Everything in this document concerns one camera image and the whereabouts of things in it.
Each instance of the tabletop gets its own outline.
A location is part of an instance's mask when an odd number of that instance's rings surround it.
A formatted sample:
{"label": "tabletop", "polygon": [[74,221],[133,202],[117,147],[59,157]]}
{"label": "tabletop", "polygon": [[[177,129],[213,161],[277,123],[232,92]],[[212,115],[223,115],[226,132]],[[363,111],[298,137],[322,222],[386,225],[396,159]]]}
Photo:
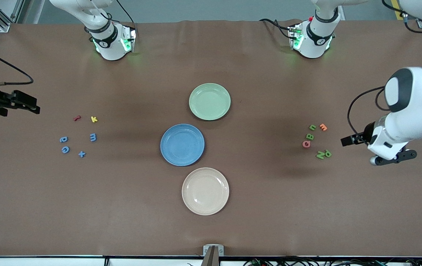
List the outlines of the tabletop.
{"label": "tabletop", "polygon": [[[353,134],[346,113],[355,96],[422,66],[422,35],[401,21],[341,21],[318,59],[291,51],[264,22],[139,24],[134,53],[115,62],[82,25],[13,24],[0,34],[0,57],[35,80],[1,89],[41,107],[0,117],[0,255],[192,255],[219,243],[226,255],[422,256],[422,140],[408,146],[418,158],[383,167],[369,164],[364,145],[340,143]],[[23,79],[0,62],[0,81]],[[208,82],[231,95],[217,121],[188,106]],[[353,107],[360,131],[384,114],[374,96]],[[206,141],[188,167],[160,154],[178,123]],[[308,128],[321,123],[327,131]],[[315,139],[304,149],[307,133]],[[332,157],[315,157],[326,149]],[[181,196],[201,167],[230,187],[211,216],[192,213]]]}

